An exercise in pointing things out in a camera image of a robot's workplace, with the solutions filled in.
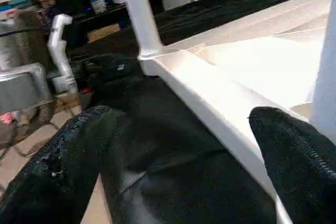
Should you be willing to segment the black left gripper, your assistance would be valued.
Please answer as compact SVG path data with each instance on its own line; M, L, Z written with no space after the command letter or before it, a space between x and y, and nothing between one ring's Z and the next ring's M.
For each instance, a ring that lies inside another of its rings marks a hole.
M120 92L129 80L142 76L140 63L133 56L109 53L78 58L80 94Z

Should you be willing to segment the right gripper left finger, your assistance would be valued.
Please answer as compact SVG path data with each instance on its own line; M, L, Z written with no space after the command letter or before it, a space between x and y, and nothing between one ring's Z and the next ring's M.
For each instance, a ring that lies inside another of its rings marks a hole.
M1 223L81 223L115 120L103 105L69 119L9 183Z

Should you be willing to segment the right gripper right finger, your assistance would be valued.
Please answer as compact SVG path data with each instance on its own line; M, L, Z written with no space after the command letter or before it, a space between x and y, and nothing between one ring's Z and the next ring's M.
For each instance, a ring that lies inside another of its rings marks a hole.
M311 124L258 106L249 125L293 223L335 223L335 145Z

